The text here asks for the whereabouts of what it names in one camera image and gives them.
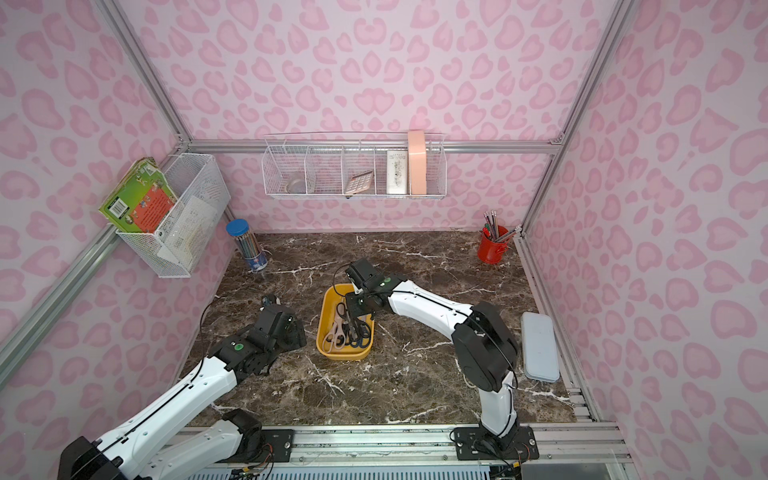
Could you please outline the all black scissors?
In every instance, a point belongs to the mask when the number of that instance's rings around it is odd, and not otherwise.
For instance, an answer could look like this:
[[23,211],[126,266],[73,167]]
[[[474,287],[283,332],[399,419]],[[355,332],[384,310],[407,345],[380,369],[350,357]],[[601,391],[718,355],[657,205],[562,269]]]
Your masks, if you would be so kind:
[[335,306],[334,323],[339,328],[344,328],[345,325],[349,324],[349,315],[344,301],[337,303]]

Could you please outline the yellow plastic storage box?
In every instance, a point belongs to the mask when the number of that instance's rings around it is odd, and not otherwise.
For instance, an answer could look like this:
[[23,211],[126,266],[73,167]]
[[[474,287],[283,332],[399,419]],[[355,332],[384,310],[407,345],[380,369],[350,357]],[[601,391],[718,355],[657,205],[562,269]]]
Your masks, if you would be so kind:
[[352,317],[347,308],[346,294],[354,292],[354,286],[347,283],[332,286],[325,293],[316,348],[331,360],[363,360],[372,349],[374,321],[371,316]]

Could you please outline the small grey handled scissors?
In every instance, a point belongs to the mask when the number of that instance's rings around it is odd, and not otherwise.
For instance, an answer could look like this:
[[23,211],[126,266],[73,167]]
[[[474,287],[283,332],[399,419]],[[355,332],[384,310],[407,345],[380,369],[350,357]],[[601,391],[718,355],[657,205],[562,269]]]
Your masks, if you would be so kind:
[[362,336],[364,334],[370,334],[372,336],[371,329],[365,320],[362,320],[360,318],[353,319],[352,327],[354,328],[356,337]]

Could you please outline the blue handled scissors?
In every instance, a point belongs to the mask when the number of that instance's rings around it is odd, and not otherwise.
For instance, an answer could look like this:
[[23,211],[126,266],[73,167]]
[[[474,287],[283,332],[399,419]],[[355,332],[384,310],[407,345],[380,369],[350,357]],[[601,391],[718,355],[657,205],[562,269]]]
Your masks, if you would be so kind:
[[365,349],[370,346],[371,340],[372,337],[370,334],[364,334],[355,338],[349,337],[347,340],[347,345],[351,348]]

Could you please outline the pink scissors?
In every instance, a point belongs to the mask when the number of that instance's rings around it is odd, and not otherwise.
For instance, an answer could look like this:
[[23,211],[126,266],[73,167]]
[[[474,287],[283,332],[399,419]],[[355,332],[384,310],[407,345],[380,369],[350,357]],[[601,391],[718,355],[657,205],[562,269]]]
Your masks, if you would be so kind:
[[334,319],[329,330],[321,341],[321,350],[326,354],[339,353],[347,346],[348,325],[339,328]]

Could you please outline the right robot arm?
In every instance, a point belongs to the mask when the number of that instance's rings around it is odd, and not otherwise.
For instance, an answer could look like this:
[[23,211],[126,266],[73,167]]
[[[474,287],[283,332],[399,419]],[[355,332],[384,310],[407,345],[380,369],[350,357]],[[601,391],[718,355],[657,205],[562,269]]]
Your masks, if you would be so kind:
[[350,263],[345,273],[353,285],[345,296],[351,316],[388,312],[448,338],[462,374],[478,389],[480,427],[498,441],[512,438],[519,428],[514,400],[520,348],[495,305],[449,300],[401,275],[383,273],[365,258]]

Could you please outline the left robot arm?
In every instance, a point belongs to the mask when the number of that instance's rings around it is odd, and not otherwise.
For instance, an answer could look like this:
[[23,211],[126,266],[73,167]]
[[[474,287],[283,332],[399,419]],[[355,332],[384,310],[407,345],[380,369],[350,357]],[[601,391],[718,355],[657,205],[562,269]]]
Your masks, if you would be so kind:
[[282,353],[301,349],[305,330],[293,309],[262,306],[256,321],[213,346],[177,384],[95,440],[80,436],[60,455],[60,479],[184,479],[214,463],[269,464],[275,446],[242,409],[173,446],[167,443],[214,401],[251,376],[265,375]]

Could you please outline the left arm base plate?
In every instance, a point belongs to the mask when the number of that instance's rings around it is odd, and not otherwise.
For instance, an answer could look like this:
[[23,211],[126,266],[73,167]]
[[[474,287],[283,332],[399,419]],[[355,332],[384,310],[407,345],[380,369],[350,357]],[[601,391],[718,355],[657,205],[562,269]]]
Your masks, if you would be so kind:
[[287,463],[290,461],[295,431],[293,429],[266,429],[247,433],[235,452],[218,464]]

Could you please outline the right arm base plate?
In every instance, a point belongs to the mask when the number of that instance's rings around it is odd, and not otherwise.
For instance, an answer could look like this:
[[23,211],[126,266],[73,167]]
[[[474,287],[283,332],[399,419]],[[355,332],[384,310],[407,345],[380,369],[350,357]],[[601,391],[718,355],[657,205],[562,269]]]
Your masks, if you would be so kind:
[[515,425],[504,437],[497,437],[482,427],[456,427],[449,439],[455,446],[457,459],[504,460],[510,463],[538,460],[538,442],[529,426]]

